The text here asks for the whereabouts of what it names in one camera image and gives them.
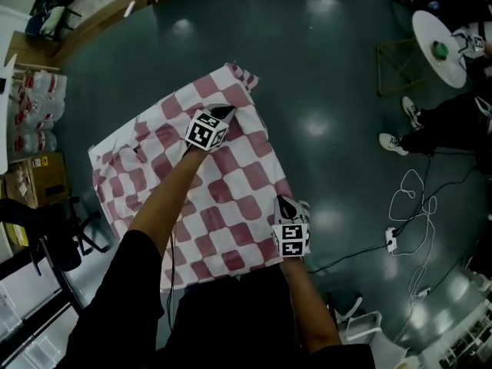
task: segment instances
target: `green object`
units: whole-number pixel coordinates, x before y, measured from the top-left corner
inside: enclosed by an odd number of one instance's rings
[[[438,60],[447,59],[447,56],[449,55],[449,50],[447,49],[447,46],[445,44],[443,44],[442,42],[434,41],[432,46],[433,46],[433,53],[436,59]]]

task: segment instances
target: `black sleeve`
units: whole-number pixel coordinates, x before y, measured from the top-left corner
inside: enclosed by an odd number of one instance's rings
[[[146,234],[127,232],[59,367],[142,367],[155,352],[164,313],[160,280],[157,248]]]
[[[311,364],[313,367],[329,364],[333,367],[375,369],[371,348],[368,344],[344,344],[322,348],[311,355]]]

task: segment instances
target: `red and white checkered cloth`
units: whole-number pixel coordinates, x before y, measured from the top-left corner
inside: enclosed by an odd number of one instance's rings
[[[271,239],[274,199],[291,198],[291,190],[249,95],[257,84],[255,75],[225,65],[140,114],[128,142],[94,164],[94,189],[122,239],[152,189],[184,154],[195,111],[211,104],[238,109],[221,147],[198,169],[176,223],[176,288],[281,261]],[[168,248],[162,289],[171,285],[170,254]]]

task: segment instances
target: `white sneaker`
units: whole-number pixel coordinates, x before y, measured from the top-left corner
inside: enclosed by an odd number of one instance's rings
[[[418,122],[418,117],[420,116],[420,112],[415,104],[408,98],[403,97],[401,99],[401,106],[403,107],[404,112],[410,118],[410,123],[413,128],[418,129],[421,128],[422,125]]]
[[[406,156],[408,151],[400,146],[400,139],[394,135],[381,133],[379,134],[379,143],[387,151],[396,151],[399,155]]]

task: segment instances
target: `dark green floor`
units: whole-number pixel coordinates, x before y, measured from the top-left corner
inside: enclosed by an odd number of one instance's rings
[[[408,28],[409,16],[400,18]],[[175,89],[237,62],[261,78],[253,94],[258,111],[295,196],[311,204],[310,268],[384,244],[384,230],[394,224],[387,218],[391,196],[409,168],[423,176],[427,163],[377,142],[382,131],[409,131],[400,96],[376,96],[374,47],[401,37],[389,0],[166,0],[136,12],[63,67],[67,108],[55,131],[73,191],[89,210],[97,208],[88,148]],[[408,93],[421,108],[455,94],[437,79]],[[436,156],[428,191],[461,179],[472,162]],[[422,287],[434,286],[473,246],[487,222],[485,184],[475,173],[437,196],[437,232]],[[424,222],[414,222],[401,248],[416,247],[423,234]],[[409,258],[374,251],[314,279],[341,311],[362,293],[364,310],[383,314],[392,339],[404,325],[407,285],[424,255],[425,249]],[[462,279],[455,269],[428,297],[403,345],[422,350],[476,307],[480,295]]]

